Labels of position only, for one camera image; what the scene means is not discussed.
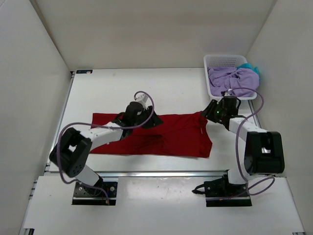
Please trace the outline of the red t shirt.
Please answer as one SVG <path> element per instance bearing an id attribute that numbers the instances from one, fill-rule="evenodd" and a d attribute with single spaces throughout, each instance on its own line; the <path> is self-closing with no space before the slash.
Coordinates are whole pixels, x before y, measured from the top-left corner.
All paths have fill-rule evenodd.
<path id="1" fill-rule="evenodd" d="M 159 126 L 134 129 L 129 137 L 97 147 L 91 153 L 209 157 L 212 141 L 206 131 L 207 119 L 199 112 L 161 115 L 160 119 L 163 124 Z"/>

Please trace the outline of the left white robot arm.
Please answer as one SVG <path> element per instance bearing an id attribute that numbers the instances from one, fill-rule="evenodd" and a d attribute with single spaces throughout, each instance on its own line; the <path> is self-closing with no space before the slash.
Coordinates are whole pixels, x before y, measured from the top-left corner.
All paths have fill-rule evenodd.
<path id="1" fill-rule="evenodd" d="M 74 178 L 86 191 L 97 196 L 102 192 L 102 178 L 86 165 L 89 153 L 104 144 L 121 141 L 130 136 L 134 129 L 149 129 L 163 124 L 154 111 L 154 106 L 145 107 L 132 101 L 125 112 L 117 114 L 105 125 L 91 124 L 92 129 L 81 132 L 69 125 L 59 136 L 49 159 L 63 175 Z"/>

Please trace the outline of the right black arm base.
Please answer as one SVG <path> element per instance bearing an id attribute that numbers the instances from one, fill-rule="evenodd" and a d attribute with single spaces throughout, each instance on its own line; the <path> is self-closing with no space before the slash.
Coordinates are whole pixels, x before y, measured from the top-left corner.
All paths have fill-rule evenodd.
<path id="1" fill-rule="evenodd" d="M 230 184 L 224 178 L 205 181 L 196 186 L 192 192 L 205 196 L 206 207 L 251 207 L 246 185 Z"/>

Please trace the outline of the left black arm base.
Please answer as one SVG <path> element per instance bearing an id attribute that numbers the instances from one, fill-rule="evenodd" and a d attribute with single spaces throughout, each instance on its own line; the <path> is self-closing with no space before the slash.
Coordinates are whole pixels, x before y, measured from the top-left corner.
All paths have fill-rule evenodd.
<path id="1" fill-rule="evenodd" d="M 102 190 L 92 189 L 76 183 L 72 205 L 115 206 L 118 180 L 104 180 L 100 187 L 106 192 L 108 197 Z"/>

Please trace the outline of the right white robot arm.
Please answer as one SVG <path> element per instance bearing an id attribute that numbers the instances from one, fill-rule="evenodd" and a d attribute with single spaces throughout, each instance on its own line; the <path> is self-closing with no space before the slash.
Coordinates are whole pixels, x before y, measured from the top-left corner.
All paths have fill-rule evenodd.
<path id="1" fill-rule="evenodd" d="M 226 130 L 245 142 L 243 159 L 239 148 L 235 147 L 237 167 L 226 172 L 226 179 L 220 182 L 222 194 L 230 196 L 242 185 L 261 175 L 280 174 L 285 170 L 285 160 L 281 134 L 270 132 L 249 122 L 239 114 L 241 101 L 235 96 L 224 96 L 211 100 L 201 112 L 207 120 L 223 125 Z"/>

